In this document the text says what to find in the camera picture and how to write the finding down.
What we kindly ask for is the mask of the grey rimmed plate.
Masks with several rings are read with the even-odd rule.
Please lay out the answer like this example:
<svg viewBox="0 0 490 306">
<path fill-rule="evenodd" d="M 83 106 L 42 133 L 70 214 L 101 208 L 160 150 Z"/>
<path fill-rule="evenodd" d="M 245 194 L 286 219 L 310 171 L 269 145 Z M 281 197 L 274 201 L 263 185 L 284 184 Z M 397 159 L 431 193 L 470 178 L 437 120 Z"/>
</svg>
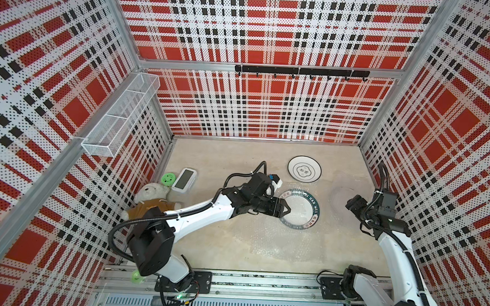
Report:
<svg viewBox="0 0 490 306">
<path fill-rule="evenodd" d="M 289 214 L 280 219 L 282 224 L 294 230 L 307 230 L 318 222 L 320 205 L 309 192 L 291 189 L 283 192 L 280 198 L 285 199 L 291 209 Z"/>
</svg>

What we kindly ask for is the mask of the bubble wrap of orange plate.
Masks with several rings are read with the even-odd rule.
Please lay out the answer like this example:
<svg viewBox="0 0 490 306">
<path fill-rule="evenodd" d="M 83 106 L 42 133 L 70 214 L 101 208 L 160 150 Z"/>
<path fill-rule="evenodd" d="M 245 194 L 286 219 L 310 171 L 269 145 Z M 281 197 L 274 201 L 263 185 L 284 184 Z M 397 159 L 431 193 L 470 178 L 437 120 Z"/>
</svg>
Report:
<svg viewBox="0 0 490 306">
<path fill-rule="evenodd" d="M 318 226 L 294 229 L 277 219 L 254 217 L 232 227 L 252 253 L 283 261 L 323 263 L 333 250 Z"/>
</svg>

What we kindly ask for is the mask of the white plate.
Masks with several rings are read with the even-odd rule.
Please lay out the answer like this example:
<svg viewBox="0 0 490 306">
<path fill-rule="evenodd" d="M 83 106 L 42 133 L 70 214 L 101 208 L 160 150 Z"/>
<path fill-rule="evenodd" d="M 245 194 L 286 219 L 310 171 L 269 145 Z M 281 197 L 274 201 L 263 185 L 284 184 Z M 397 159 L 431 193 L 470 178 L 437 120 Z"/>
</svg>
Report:
<svg viewBox="0 0 490 306">
<path fill-rule="evenodd" d="M 314 183 L 320 179 L 322 168 L 320 164 L 309 156 L 297 156 L 292 158 L 287 164 L 290 176 L 302 183 Z"/>
</svg>

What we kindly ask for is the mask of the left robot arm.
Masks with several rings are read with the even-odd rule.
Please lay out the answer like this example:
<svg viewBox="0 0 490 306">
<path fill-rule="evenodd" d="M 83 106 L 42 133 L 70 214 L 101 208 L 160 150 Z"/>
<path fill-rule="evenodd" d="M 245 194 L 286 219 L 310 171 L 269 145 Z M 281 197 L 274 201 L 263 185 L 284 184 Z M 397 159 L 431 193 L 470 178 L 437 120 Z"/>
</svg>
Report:
<svg viewBox="0 0 490 306">
<path fill-rule="evenodd" d="M 278 175 L 255 172 L 230 177 L 236 176 L 249 180 L 220 188 L 212 199 L 185 209 L 168 213 L 150 209 L 143 218 L 123 221 L 110 230 L 108 246 L 135 263 L 140 276 L 160 275 L 186 290 L 195 281 L 195 272 L 184 256 L 172 253 L 176 242 L 208 225 L 250 212 L 279 219 L 291 212 L 285 199 L 275 196 L 282 186 Z"/>
</svg>

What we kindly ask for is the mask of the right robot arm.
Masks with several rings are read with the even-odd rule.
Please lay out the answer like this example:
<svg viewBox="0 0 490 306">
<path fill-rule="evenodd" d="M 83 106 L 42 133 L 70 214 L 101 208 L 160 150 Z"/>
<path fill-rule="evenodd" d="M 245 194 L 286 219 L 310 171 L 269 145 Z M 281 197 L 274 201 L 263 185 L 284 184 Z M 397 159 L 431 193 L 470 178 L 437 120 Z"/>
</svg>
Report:
<svg viewBox="0 0 490 306">
<path fill-rule="evenodd" d="M 416 263 L 408 224 L 395 217 L 397 198 L 395 193 L 376 190 L 371 202 L 356 195 L 346 203 L 383 250 L 393 295 L 383 290 L 372 271 L 356 265 L 344 271 L 341 291 L 347 298 L 359 297 L 366 306 L 438 306 Z"/>
</svg>

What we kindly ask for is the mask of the white digital clock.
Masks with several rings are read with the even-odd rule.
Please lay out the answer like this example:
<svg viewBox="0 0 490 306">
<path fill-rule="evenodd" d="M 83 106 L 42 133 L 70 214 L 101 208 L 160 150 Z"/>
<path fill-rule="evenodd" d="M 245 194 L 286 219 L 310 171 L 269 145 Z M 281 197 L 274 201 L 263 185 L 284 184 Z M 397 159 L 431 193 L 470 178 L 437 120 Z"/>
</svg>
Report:
<svg viewBox="0 0 490 306">
<path fill-rule="evenodd" d="M 198 172 L 196 170 L 191 168 L 184 168 L 177 177 L 174 184 L 172 184 L 172 191 L 183 194 L 187 193 L 190 189 L 192 189 L 197 177 Z"/>
</svg>

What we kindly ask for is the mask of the green round button toy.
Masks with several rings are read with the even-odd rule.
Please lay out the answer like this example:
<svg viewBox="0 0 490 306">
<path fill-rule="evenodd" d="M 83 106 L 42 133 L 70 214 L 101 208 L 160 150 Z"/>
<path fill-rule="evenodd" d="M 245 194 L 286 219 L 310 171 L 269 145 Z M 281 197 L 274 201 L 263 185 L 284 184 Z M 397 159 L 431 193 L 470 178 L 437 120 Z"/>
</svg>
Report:
<svg viewBox="0 0 490 306">
<path fill-rule="evenodd" d="M 160 183 L 163 186 L 171 187 L 176 182 L 177 177 L 173 173 L 166 173 L 160 178 Z"/>
</svg>

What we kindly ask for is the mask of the white teddy bear toy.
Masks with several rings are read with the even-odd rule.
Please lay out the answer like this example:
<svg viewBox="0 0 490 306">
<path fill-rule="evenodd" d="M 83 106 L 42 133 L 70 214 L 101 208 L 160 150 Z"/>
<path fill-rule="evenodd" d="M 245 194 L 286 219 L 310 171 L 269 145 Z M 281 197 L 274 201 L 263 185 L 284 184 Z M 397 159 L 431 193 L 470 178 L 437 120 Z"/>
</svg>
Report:
<svg viewBox="0 0 490 306">
<path fill-rule="evenodd" d="M 182 209 L 179 202 L 170 202 L 167 196 L 171 188 L 160 183 L 148 183 L 144 185 L 134 198 L 135 206 L 121 212 L 123 221 L 143 218 L 146 212 L 153 208 L 159 208 L 161 212 Z"/>
</svg>

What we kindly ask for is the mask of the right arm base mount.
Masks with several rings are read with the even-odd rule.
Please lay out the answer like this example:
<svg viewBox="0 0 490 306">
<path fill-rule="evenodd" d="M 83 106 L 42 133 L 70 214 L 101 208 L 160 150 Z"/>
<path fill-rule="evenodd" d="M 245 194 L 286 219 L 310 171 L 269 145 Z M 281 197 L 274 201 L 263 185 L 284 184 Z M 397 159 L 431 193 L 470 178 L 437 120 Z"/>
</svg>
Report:
<svg viewBox="0 0 490 306">
<path fill-rule="evenodd" d="M 319 279 L 322 299 L 324 300 L 345 300 L 341 288 L 342 277 L 339 276 L 321 276 Z"/>
</svg>

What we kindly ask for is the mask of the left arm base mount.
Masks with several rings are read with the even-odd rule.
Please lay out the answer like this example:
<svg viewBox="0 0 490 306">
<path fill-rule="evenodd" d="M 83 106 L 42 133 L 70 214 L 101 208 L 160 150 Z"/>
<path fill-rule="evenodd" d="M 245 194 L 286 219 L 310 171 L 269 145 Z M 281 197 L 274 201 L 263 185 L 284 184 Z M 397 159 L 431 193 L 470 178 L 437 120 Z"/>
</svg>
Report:
<svg viewBox="0 0 490 306">
<path fill-rule="evenodd" d="M 154 291 L 189 294 L 209 294 L 212 285 L 213 273 L 208 271 L 197 271 L 190 273 L 186 278 L 178 283 L 173 283 L 164 276 L 159 276 L 154 287 Z"/>
</svg>

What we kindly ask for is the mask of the black hook rail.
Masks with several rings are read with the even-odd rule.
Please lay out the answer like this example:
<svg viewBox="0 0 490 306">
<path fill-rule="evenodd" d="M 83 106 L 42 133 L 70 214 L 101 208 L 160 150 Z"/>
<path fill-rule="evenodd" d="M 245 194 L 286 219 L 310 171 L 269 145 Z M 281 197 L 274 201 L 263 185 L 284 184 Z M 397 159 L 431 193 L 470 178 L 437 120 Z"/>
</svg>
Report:
<svg viewBox="0 0 490 306">
<path fill-rule="evenodd" d="M 300 76 L 307 75 L 309 77 L 339 77 L 348 80 L 349 78 L 360 78 L 366 80 L 370 76 L 370 71 L 351 70 L 351 69 L 309 69 L 303 67 L 271 67 L 271 66 L 250 66 L 250 65 L 235 65 L 235 72 L 248 74 L 272 74 L 272 75 L 291 75 Z"/>
</svg>

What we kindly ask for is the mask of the green knob on rail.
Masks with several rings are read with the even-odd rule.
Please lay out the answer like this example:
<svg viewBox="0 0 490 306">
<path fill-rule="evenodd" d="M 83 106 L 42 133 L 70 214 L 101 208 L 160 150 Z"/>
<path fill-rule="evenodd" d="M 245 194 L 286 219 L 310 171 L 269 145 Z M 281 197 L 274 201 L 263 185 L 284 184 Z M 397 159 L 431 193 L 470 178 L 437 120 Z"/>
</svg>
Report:
<svg viewBox="0 0 490 306">
<path fill-rule="evenodd" d="M 133 284 L 141 284 L 144 282 L 144 277 L 140 275 L 138 270 L 132 272 L 130 280 Z"/>
</svg>

